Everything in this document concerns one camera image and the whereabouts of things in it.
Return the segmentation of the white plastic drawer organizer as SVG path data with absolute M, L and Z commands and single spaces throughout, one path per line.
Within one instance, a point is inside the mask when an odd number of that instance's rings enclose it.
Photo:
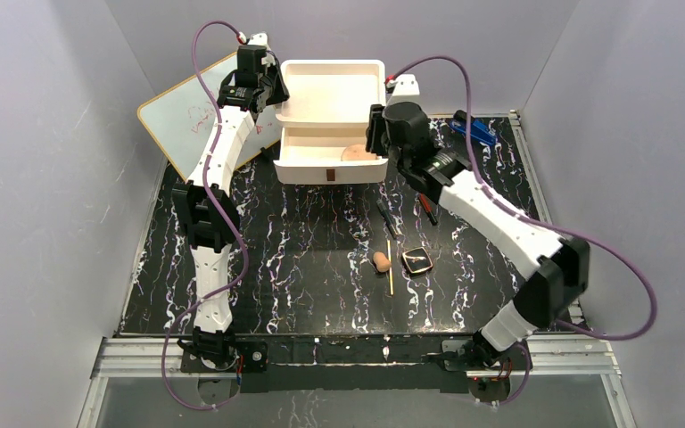
M 289 128 L 364 127 L 371 106 L 385 101 L 379 60 L 288 60 L 280 71 L 289 98 L 276 119 Z

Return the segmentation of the white organizer drawer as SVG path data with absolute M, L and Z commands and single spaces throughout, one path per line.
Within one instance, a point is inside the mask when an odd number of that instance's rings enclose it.
M 364 128 L 284 128 L 275 161 L 278 180 L 287 185 L 343 185 L 382 182 L 388 160 L 341 161 L 343 150 L 366 144 Z

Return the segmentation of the black gold compact case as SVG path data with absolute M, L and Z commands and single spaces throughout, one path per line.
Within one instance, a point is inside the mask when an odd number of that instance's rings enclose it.
M 402 264 L 410 276 L 421 275 L 433 268 L 433 261 L 423 247 L 404 251 L 401 254 Z

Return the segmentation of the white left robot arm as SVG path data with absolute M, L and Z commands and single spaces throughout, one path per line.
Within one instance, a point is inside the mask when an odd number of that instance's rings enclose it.
M 173 193 L 194 259 L 198 292 L 190 309 L 194 315 L 192 337 L 178 345 L 215 365 L 227 364 L 238 353 L 229 331 L 233 319 L 229 291 L 246 273 L 230 276 L 229 255 L 234 245 L 244 256 L 248 254 L 230 197 L 232 176 L 259 115 L 289 98 L 278 61 L 269 48 L 241 45 L 235 58 L 236 67 L 222 80 L 218 92 L 206 93 L 215 109 L 214 129 L 198 165 Z

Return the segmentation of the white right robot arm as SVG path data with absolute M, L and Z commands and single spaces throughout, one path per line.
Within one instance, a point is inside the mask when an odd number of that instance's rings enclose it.
M 441 148 L 429 119 L 412 102 L 370 108 L 366 148 L 394 156 L 417 192 L 461 217 L 509 258 L 524 279 L 514 298 L 473 334 L 463 349 L 485 364 L 546 329 L 587 288 L 590 246 L 533 224 L 483 182 L 472 152 Z

